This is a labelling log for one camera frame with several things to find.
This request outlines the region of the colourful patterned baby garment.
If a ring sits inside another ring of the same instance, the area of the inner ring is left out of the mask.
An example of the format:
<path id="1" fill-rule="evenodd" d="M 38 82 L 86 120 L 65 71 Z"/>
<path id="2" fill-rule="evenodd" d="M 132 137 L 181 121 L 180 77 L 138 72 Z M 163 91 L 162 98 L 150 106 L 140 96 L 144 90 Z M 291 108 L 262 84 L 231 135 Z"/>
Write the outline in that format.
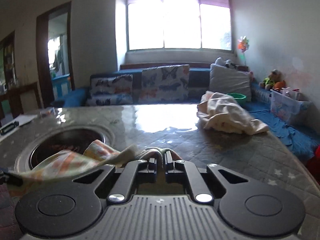
<path id="1" fill-rule="evenodd" d="M 17 200 L 39 187 L 67 178 L 74 178 L 105 164 L 112 164 L 120 168 L 130 161 L 156 158 L 159 166 L 162 166 L 166 152 L 171 153 L 173 160 L 181 159 L 174 150 L 169 148 L 147 147 L 143 151 L 139 151 L 137 146 L 133 144 L 123 151 L 118 151 L 100 140 L 95 140 L 86 148 L 84 154 L 61 150 L 42 161 L 31 171 L 15 173 L 18 178 L 22 179 L 22 185 L 8 185 L 9 196 Z"/>

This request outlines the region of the black round induction cooktop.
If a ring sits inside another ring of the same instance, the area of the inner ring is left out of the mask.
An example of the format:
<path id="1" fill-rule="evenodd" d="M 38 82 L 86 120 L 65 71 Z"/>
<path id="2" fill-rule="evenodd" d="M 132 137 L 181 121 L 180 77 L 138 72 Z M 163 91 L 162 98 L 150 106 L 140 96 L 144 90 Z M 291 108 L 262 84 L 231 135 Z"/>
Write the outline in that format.
<path id="1" fill-rule="evenodd" d="M 27 172 L 39 163 L 61 150 L 71 150 L 83 154 L 95 140 L 113 145 L 114 133 L 99 125 L 71 125 L 47 132 L 23 148 L 15 160 L 15 171 Z"/>

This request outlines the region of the cream beige crumpled garment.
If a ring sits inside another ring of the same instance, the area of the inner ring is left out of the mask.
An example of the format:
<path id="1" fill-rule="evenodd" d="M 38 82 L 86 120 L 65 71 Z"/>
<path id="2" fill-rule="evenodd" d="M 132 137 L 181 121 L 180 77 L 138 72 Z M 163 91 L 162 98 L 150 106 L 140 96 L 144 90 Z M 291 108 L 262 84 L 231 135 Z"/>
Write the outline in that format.
<path id="1" fill-rule="evenodd" d="M 197 117 L 202 128 L 225 133 L 255 135 L 269 130 L 267 124 L 253 118 L 232 96 L 219 92 L 203 94 Z"/>

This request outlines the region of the left butterfly print cushion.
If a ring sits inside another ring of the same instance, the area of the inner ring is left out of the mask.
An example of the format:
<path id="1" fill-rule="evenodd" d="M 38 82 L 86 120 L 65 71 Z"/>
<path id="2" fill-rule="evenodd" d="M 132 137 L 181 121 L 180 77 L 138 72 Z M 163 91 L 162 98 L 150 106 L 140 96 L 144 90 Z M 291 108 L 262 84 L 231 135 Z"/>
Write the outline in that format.
<path id="1" fill-rule="evenodd" d="M 133 104 L 133 75 L 96 77 L 91 80 L 91 89 L 86 101 L 88 106 Z"/>

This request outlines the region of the butterfly print cushion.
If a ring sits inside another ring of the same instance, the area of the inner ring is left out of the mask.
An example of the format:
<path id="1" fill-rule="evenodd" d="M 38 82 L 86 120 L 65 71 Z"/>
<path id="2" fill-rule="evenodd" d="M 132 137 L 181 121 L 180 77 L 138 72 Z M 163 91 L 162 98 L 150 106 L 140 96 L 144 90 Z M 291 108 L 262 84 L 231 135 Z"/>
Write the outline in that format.
<path id="1" fill-rule="evenodd" d="M 133 104 L 133 75 L 96 77 L 91 80 L 91 89 L 86 101 L 88 106 Z"/>
<path id="2" fill-rule="evenodd" d="M 161 103 L 187 100 L 189 69 L 188 64 L 144 69 L 138 102 Z"/>

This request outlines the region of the blue sofa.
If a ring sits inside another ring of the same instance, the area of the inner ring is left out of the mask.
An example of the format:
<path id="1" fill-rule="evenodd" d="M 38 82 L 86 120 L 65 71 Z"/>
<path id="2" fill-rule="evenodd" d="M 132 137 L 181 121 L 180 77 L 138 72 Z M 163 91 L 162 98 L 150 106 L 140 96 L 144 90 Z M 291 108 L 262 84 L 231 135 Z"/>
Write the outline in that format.
<path id="1" fill-rule="evenodd" d="M 221 70 L 212 77 L 209 68 L 173 65 L 94 74 L 88 87 L 59 93 L 51 105 L 57 108 L 198 103 L 207 90 L 245 95 L 244 109 L 266 123 L 300 161 L 319 160 L 319 135 L 303 126 L 309 102 L 265 90 L 249 72 Z"/>

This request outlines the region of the right butterfly print cushion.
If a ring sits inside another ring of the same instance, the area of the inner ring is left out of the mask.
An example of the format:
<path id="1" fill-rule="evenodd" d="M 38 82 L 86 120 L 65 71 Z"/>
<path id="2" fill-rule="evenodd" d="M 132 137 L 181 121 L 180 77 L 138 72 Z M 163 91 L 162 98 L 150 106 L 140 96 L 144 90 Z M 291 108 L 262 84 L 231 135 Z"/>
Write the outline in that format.
<path id="1" fill-rule="evenodd" d="M 161 103 L 187 100 L 189 69 L 188 64 L 144 69 L 138 102 Z"/>

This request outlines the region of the green plastic basin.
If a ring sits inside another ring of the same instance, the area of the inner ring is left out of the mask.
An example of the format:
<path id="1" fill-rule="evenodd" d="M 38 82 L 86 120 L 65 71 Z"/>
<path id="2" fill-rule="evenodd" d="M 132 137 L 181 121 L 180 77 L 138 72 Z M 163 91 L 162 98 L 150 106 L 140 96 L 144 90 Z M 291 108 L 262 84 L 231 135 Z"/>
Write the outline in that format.
<path id="1" fill-rule="evenodd" d="M 247 101 L 247 96 L 241 93 L 228 93 L 228 95 L 232 96 L 238 104 L 245 103 Z"/>

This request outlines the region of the grey plain pillow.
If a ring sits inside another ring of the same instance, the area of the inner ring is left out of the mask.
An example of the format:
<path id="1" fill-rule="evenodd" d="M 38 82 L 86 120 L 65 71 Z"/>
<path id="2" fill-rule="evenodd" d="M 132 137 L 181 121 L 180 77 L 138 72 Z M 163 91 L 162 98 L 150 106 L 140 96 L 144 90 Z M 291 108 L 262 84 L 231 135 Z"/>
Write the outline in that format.
<path id="1" fill-rule="evenodd" d="M 210 65 L 209 90 L 223 94 L 239 93 L 246 96 L 246 101 L 252 100 L 251 83 L 248 72 Z"/>

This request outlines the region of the blue white cabinet beyond door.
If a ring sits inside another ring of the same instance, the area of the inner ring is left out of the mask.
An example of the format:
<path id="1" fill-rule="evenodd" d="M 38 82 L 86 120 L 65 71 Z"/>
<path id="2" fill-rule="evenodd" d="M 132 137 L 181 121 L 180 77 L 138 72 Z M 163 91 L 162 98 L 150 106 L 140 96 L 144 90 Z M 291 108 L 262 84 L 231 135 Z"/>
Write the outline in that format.
<path id="1" fill-rule="evenodd" d="M 54 77 L 51 82 L 55 100 L 67 95 L 72 90 L 70 74 Z"/>

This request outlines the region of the clear plastic storage bin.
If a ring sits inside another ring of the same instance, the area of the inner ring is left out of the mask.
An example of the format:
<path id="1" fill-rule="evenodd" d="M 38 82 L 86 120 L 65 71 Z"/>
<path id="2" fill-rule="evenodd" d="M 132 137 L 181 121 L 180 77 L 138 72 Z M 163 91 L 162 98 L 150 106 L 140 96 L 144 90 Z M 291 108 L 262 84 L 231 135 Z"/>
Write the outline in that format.
<path id="1" fill-rule="evenodd" d="M 311 104 L 311 101 L 295 100 L 271 91 L 271 113 L 291 126 L 300 125 L 306 120 Z"/>

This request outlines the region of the white paper sheet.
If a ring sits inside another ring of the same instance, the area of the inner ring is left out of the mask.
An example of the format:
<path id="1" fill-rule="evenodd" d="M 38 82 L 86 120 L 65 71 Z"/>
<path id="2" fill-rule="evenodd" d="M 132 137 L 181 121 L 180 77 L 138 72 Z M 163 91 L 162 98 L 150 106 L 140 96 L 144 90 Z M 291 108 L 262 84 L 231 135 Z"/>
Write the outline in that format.
<path id="1" fill-rule="evenodd" d="M 19 130 L 19 128 L 21 128 L 22 126 L 24 126 L 24 125 L 30 123 L 31 121 L 33 121 L 36 117 L 37 117 L 37 115 L 24 115 L 24 114 L 19 115 L 18 117 L 16 117 L 11 122 L 18 121 L 19 122 L 19 126 L 17 128 L 15 128 L 14 130 L 12 130 L 11 132 L 7 133 L 6 135 L 1 135 L 0 142 L 2 142 L 5 138 L 7 138 L 8 136 L 12 135 L 13 133 L 17 132 Z"/>

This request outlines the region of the red plastic stool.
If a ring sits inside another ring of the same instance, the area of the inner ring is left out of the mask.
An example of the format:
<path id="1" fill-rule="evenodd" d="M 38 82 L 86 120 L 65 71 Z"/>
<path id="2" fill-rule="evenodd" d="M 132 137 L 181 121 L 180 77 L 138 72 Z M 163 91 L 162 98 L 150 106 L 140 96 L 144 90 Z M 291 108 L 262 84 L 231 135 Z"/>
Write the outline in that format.
<path id="1" fill-rule="evenodd" d="M 315 150 L 314 156 L 306 163 L 306 168 L 316 180 L 319 180 L 320 175 L 320 146 Z"/>

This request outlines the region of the dark wooden cabinet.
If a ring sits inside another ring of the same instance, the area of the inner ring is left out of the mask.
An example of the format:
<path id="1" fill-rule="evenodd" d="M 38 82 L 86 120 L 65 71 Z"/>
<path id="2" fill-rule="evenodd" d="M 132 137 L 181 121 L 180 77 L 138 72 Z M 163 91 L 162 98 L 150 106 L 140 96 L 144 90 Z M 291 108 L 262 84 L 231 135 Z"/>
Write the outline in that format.
<path id="1" fill-rule="evenodd" d="M 2 102 L 8 101 L 13 118 L 23 114 L 21 95 L 33 92 L 38 108 L 42 108 L 37 82 L 23 85 L 16 76 L 15 32 L 1 40 L 1 120 L 5 118 Z"/>

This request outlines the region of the colourful pinwheel toy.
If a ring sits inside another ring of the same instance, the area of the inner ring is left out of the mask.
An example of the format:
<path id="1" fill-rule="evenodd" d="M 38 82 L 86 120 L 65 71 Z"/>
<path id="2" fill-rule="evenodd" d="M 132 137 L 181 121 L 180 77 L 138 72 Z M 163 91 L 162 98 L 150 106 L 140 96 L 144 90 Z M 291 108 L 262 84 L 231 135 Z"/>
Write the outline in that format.
<path id="1" fill-rule="evenodd" d="M 249 50 L 249 39 L 247 36 L 241 36 L 238 39 L 238 49 L 240 51 L 240 57 L 244 65 L 247 65 L 245 52 Z"/>

